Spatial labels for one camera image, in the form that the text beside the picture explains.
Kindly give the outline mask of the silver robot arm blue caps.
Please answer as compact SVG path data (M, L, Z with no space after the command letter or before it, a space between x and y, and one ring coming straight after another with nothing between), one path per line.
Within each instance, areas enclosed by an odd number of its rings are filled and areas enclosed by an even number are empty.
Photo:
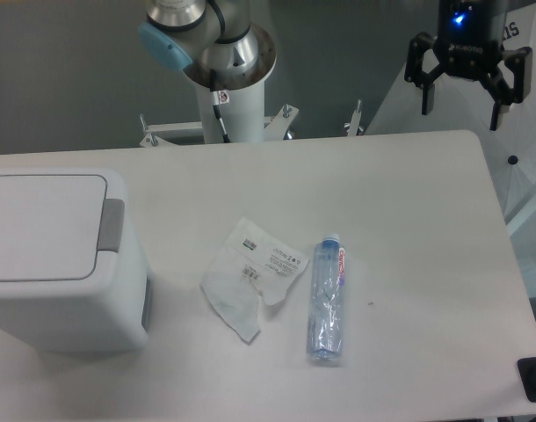
M422 92L422 114L433 108L442 75L476 81L494 101L490 128L504 109L531 91L531 47L503 46L505 1L441 1L438 34L410 40L404 78ZM208 143L262 142L264 82L276 63L272 38L250 20L248 1L147 1L138 34L166 69L183 72L199 98Z

